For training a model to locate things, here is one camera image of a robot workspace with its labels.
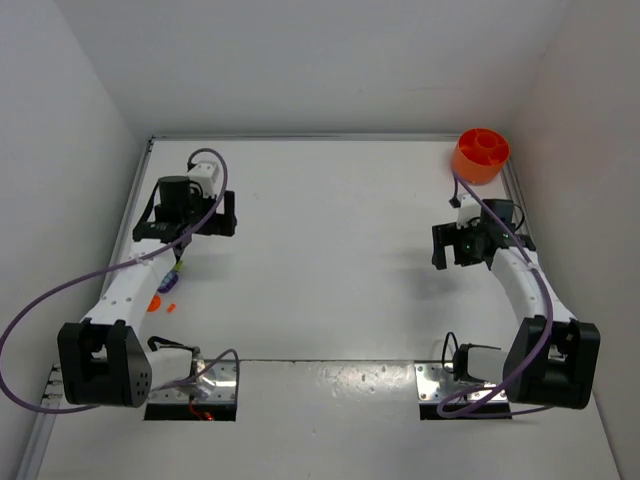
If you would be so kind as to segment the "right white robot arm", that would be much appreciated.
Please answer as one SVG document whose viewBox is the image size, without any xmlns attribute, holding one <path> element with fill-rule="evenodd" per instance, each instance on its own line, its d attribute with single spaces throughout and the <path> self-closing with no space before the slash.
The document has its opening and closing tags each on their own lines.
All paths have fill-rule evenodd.
<svg viewBox="0 0 640 480">
<path fill-rule="evenodd" d="M 486 265 L 519 323 L 507 351 L 471 343 L 457 346 L 450 371 L 454 380 L 498 384 L 516 373 L 506 388 L 509 401 L 585 408 L 601 343 L 598 328 L 579 321 L 559 300 L 538 264 L 533 241 L 518 233 L 512 221 L 512 201 L 487 199 L 478 204 L 469 194 L 457 194 L 450 203 L 458 217 L 433 226 L 433 265 L 446 268 L 446 247 L 452 247 L 458 266 Z"/>
</svg>

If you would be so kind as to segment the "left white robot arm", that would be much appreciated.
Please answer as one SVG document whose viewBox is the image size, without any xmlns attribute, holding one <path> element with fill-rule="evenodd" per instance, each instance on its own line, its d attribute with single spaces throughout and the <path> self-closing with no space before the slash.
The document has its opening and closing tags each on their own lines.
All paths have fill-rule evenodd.
<svg viewBox="0 0 640 480">
<path fill-rule="evenodd" d="M 160 178 L 132 232 L 130 266 L 96 305 L 57 336 L 66 400 L 74 405 L 139 407 L 150 393 L 194 371 L 197 349 L 139 338 L 153 297 L 195 235 L 235 233 L 233 192 L 216 194 L 216 167 Z"/>
</svg>

